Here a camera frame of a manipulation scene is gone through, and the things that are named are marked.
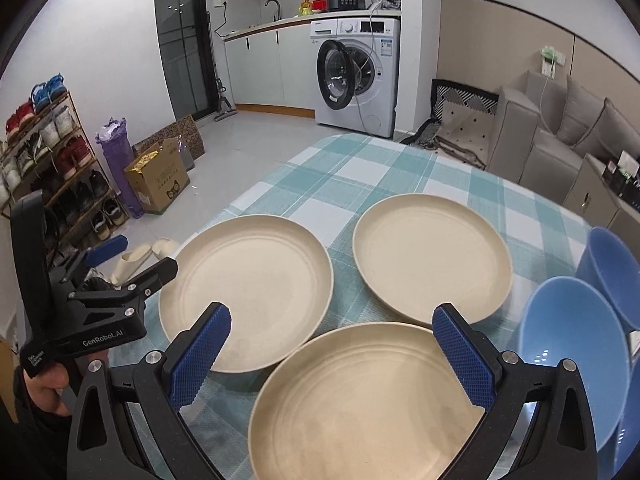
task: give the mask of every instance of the beige plate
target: beige plate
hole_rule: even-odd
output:
[[[279,361],[320,325],[334,290],[322,244],[279,216],[241,216],[210,227],[178,252],[178,276],[162,288],[169,341],[213,301],[231,311],[231,334],[211,369],[240,373]]]
[[[249,456],[257,480],[431,480],[483,413],[430,330],[352,325],[307,343],[269,377]]]
[[[509,250],[491,224],[433,195],[396,195],[370,207],[353,231],[353,256],[380,300],[427,325],[442,303],[468,323],[490,316],[513,281]]]

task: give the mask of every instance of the blue sneaker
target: blue sneaker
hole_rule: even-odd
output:
[[[31,90],[31,101],[33,101],[33,108],[36,114],[39,114],[44,108],[51,104],[47,83],[38,83],[33,87],[33,90]]]
[[[52,101],[55,101],[63,93],[66,92],[66,86],[62,84],[65,79],[60,75],[55,75],[47,83],[47,90],[49,91],[49,97]]]

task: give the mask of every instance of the checkered tablecloth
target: checkered tablecloth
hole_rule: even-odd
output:
[[[537,285],[553,276],[575,273],[589,229],[581,218],[492,174],[359,134],[328,137],[307,148],[236,199],[203,230],[244,214],[274,214],[294,220],[327,247],[334,266],[334,296],[318,334],[356,322],[400,320],[362,281],[353,260],[351,236],[370,206],[408,192],[440,195],[468,205],[506,240],[514,269],[510,297],[495,314],[474,326],[498,350],[505,349]],[[137,362],[146,352],[168,345],[159,322],[158,295],[146,304],[148,336],[113,349],[112,365]],[[195,402],[181,410],[203,450],[227,480],[252,478],[246,440],[249,416],[271,371],[210,373]],[[148,436],[138,412],[136,422]],[[148,441],[145,449],[158,474],[170,478],[157,449]],[[495,478],[506,473],[511,451],[498,464]]]

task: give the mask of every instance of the sink faucet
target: sink faucet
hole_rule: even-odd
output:
[[[267,0],[264,3],[264,6],[268,7],[271,2],[276,2],[276,5],[278,6],[278,19],[276,20],[276,18],[274,17],[273,21],[274,22],[279,22],[282,19],[282,9],[280,8],[280,2],[278,0]]]

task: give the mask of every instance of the red shoe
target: red shoe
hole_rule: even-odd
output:
[[[13,114],[11,117],[7,119],[6,122],[6,141],[10,144],[11,138],[18,133],[20,130],[20,121],[18,120],[18,115]]]
[[[68,146],[62,148],[53,161],[59,176],[65,180],[69,180],[76,174],[72,152]]]
[[[84,137],[78,136],[71,139],[66,145],[66,149],[69,150],[69,153],[72,154],[73,158],[76,160],[76,164],[78,168],[82,168],[86,166],[91,159],[94,158],[91,150],[86,145],[86,141]]]
[[[33,103],[31,99],[29,99],[24,104],[21,104],[15,112],[18,115],[18,121],[20,123],[20,127],[27,121],[32,120],[36,114],[33,111]]]

